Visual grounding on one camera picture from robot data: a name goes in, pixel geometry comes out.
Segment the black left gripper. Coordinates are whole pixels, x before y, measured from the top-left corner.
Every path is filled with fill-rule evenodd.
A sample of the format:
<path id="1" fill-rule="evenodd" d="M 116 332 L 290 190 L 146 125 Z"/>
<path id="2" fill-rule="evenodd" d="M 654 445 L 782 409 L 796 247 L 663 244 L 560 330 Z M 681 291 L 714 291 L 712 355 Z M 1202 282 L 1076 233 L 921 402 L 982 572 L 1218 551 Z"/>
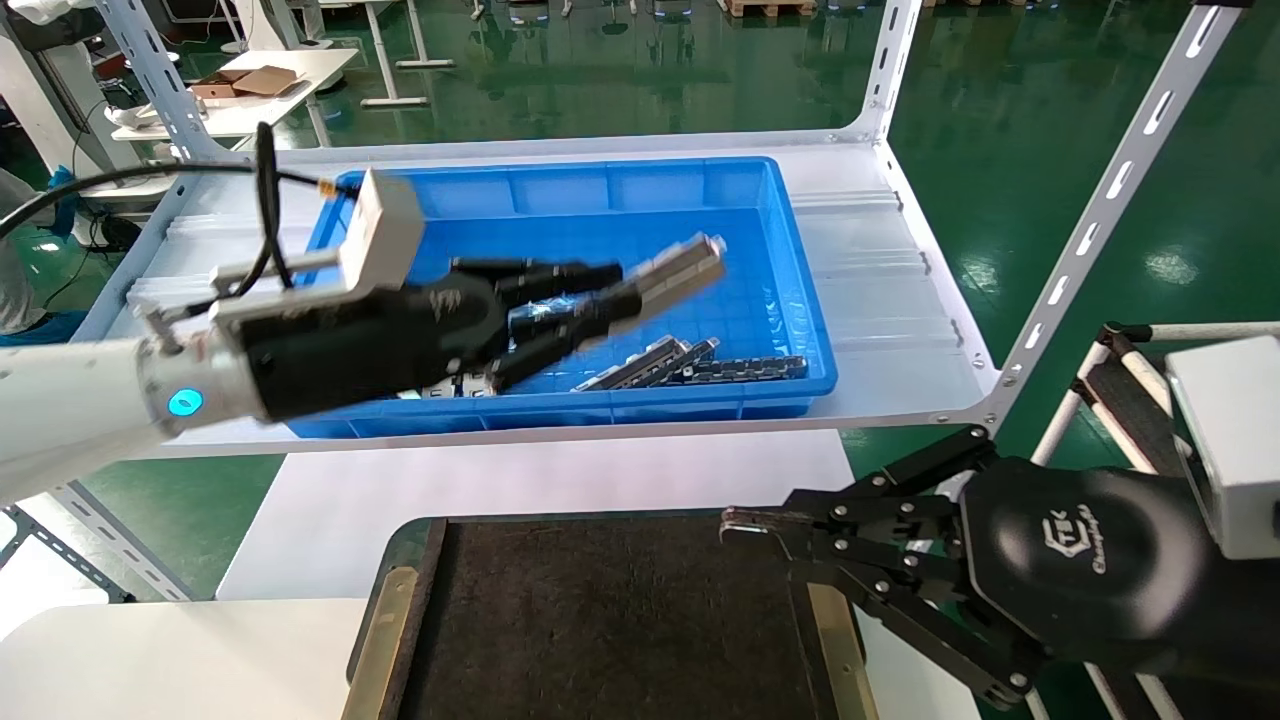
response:
<path id="1" fill-rule="evenodd" d="M 512 307 L 604 290 L 617 263 L 453 258 L 430 284 L 243 322 L 244 350 L 264 421 L 283 423 L 424 388 L 504 352 Z M 488 366 L 498 395 L 607 337 L 643 310 L 636 290 L 599 293 L 508 323 L 511 350 Z"/>

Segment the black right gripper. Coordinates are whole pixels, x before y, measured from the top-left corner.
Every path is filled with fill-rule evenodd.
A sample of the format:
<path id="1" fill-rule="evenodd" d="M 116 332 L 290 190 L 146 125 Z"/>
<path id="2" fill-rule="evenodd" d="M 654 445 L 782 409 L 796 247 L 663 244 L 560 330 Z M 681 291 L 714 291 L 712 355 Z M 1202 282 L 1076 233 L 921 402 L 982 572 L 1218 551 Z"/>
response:
<path id="1" fill-rule="evenodd" d="M 997 457 L 986 428 L 964 427 L 844 488 L 728 507 L 719 533 L 937 536 L 960 509 L 974 589 L 955 559 L 849 534 L 791 533 L 788 561 L 1001 710 L 1027 700 L 1043 647 L 1115 666 L 1160 666 L 1189 647 L 1178 628 L 1219 551 L 1185 483 L 1019 457 L 979 471 Z M 979 473 L 959 501 L 936 491 L 966 471 Z"/>

